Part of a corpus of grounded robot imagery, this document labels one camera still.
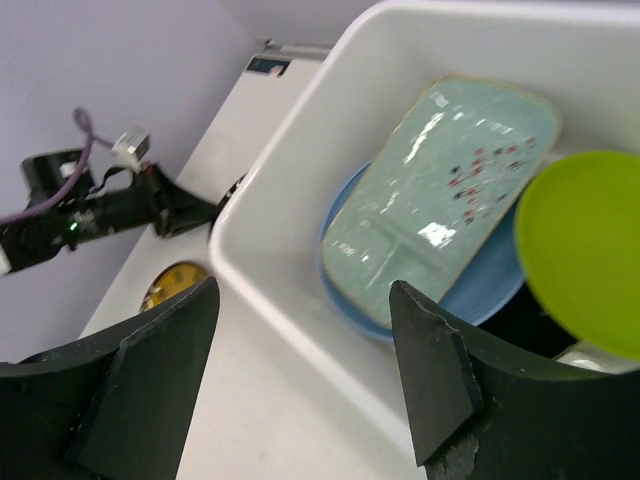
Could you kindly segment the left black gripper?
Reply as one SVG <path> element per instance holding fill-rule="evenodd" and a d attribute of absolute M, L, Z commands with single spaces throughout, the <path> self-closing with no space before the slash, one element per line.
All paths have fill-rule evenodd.
<path fill-rule="evenodd" d="M 69 244 L 147 224 L 168 239 L 213 224 L 222 207 L 222 202 L 212 203 L 175 184 L 159 167 L 146 167 L 132 174 L 127 188 L 91 192 L 76 200 L 69 216 Z"/>

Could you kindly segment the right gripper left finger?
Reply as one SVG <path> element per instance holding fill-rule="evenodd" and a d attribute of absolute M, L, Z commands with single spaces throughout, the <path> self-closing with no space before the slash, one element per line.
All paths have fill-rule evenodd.
<path fill-rule="evenodd" d="M 219 310 L 208 278 L 95 334 L 2 363 L 2 478 L 175 478 Z"/>

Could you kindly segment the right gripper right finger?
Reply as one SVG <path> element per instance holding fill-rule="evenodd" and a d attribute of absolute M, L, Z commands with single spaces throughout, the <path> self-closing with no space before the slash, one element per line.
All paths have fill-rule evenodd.
<path fill-rule="evenodd" d="M 639 375 L 569 366 L 389 294 L 416 462 L 431 479 L 635 479 Z"/>

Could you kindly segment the yellow patterned plate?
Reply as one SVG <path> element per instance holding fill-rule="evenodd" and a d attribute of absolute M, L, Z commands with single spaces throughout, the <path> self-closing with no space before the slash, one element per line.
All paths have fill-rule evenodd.
<path fill-rule="evenodd" d="M 181 261 L 165 268 L 147 289 L 139 312 L 148 311 L 210 276 L 200 264 Z"/>

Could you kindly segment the blue round plate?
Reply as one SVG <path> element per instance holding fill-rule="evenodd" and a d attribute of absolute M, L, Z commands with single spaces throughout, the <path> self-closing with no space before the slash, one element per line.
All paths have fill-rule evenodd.
<path fill-rule="evenodd" d="M 329 302 L 348 324 L 392 340 L 396 280 L 473 326 L 517 293 L 524 273 L 514 205 L 531 165 L 473 170 L 469 162 L 378 159 L 338 191 L 321 223 L 316 263 Z"/>

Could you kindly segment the lime green round plate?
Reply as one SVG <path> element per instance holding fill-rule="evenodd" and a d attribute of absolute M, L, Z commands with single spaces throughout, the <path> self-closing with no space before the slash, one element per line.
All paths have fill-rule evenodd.
<path fill-rule="evenodd" d="M 638 156 L 585 152 L 548 166 L 520 200 L 515 239 L 529 288 L 556 323 L 638 359 Z"/>

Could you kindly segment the light green rectangular plate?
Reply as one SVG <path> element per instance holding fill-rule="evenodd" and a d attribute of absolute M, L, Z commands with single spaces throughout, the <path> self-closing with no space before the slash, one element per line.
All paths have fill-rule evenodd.
<path fill-rule="evenodd" d="M 558 109 L 522 87 L 450 75 L 425 89 L 328 225 L 321 264 L 389 328 L 394 282 L 439 301 L 539 170 Z"/>

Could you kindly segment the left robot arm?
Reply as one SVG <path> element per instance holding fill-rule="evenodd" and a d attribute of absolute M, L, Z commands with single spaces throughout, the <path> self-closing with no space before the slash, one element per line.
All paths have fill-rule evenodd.
<path fill-rule="evenodd" d="M 45 212 L 1 227 L 1 273 L 16 273 L 53 259 L 63 248 L 150 225 L 172 238 L 215 222 L 233 190 L 217 203 L 204 200 L 149 163 L 125 188 L 107 190 L 85 169 L 69 193 Z"/>

